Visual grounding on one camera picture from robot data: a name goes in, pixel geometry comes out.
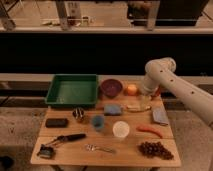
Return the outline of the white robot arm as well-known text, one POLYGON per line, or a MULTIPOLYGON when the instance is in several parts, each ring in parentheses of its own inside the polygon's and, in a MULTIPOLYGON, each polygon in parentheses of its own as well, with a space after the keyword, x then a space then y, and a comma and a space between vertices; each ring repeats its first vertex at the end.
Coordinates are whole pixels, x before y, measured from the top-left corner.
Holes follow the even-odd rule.
POLYGON ((162 85, 213 130, 213 95, 178 77, 174 74, 175 70, 176 62, 170 57, 147 62, 141 93, 153 95, 162 85))

